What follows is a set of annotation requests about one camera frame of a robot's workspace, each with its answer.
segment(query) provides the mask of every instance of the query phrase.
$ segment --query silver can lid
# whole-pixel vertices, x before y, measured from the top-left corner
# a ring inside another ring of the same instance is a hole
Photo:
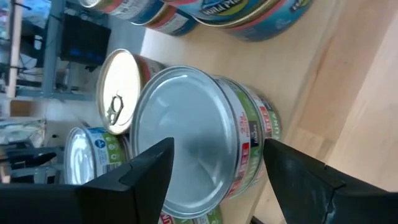
[[[237,166],[233,118],[214,79],[195,68],[167,68],[146,85],[133,117],[131,144],[139,154],[166,137],[175,140],[164,213],[198,218],[222,201]]]
[[[79,0],[80,4],[87,8],[95,7],[101,1],[104,1],[104,0]]]
[[[68,135],[64,166],[66,184],[82,185],[96,177],[93,146],[81,128],[73,128]]]
[[[96,101],[104,127],[111,134],[125,133],[141,92],[142,80],[134,56],[127,50],[112,52],[101,69]]]

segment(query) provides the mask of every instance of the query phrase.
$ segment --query black plastic piece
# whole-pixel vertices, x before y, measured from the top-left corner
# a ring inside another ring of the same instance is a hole
[[[85,185],[0,184],[0,223],[157,224],[173,159],[167,138]]]
[[[287,223],[398,223],[398,194],[346,175],[279,141],[264,161]]]

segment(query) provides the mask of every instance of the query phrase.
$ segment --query pull tab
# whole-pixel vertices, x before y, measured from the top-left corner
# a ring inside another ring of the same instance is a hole
[[[111,101],[111,106],[108,109],[108,116],[107,116],[110,125],[116,124],[123,108],[124,104],[122,97],[119,95],[113,96]]]

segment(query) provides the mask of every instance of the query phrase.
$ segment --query tin can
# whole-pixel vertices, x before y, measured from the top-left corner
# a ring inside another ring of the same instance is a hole
[[[202,24],[223,29],[241,40],[262,41],[270,39],[289,28],[310,7],[313,0],[272,0],[247,16],[232,22]]]
[[[118,49],[105,60],[96,87],[96,102],[105,129],[128,131],[143,86],[165,68],[159,62]]]
[[[136,23],[149,21],[164,5],[160,0],[79,0],[79,2],[86,8]]]
[[[250,96],[237,83],[227,78],[217,79],[231,102],[241,140],[240,157],[235,180],[226,197],[233,198],[244,192],[252,182],[262,160],[262,120]]]
[[[198,25],[198,22],[191,15],[165,4],[150,21],[133,24],[178,36],[189,33]]]
[[[170,186],[162,211],[198,218],[254,178],[263,144],[255,104],[232,82],[186,66],[166,68],[143,89],[131,126],[135,153],[175,139]]]
[[[158,224],[223,224],[223,217],[219,207],[202,217],[191,220],[181,220],[162,213]]]
[[[250,14],[268,0],[163,0],[199,19],[228,22]]]
[[[65,145],[65,183],[85,184],[119,167],[132,158],[128,145],[104,128],[73,128]]]
[[[241,85],[241,87],[245,89],[245,91],[251,96],[251,98],[257,105],[257,110],[261,114],[263,120],[263,131],[265,133],[264,137],[281,140],[282,128],[279,115],[275,108],[260,93],[256,93],[256,91],[250,89],[245,85]],[[252,183],[250,183],[250,186],[253,186],[260,180],[260,178],[264,174],[265,168],[265,163],[262,160],[259,164],[259,169],[256,173],[256,176],[253,179]]]

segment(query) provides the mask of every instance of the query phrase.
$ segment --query green can label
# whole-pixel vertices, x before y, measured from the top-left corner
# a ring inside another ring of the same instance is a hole
[[[280,140],[282,135],[281,135],[281,128],[280,128],[280,119],[278,117],[278,114],[276,113],[275,109],[267,102],[267,100],[260,96],[260,99],[264,106],[267,108],[267,113],[269,115],[269,120],[271,121],[271,126],[272,126],[272,138],[276,140]]]
[[[249,166],[243,177],[242,184],[235,195],[240,194],[253,180],[262,156],[262,142],[263,133],[261,128],[261,120],[257,113],[256,107],[250,100],[249,96],[233,82],[223,79],[235,92],[239,98],[246,114],[249,123],[249,134],[250,134],[250,155],[249,155]]]
[[[88,128],[86,133],[94,148],[97,176],[126,162],[126,154],[116,136],[106,132],[104,128]]]
[[[160,214],[158,224],[223,224],[220,208],[216,208],[209,212],[207,215],[193,219],[193,220],[182,220],[173,218],[170,215]]]

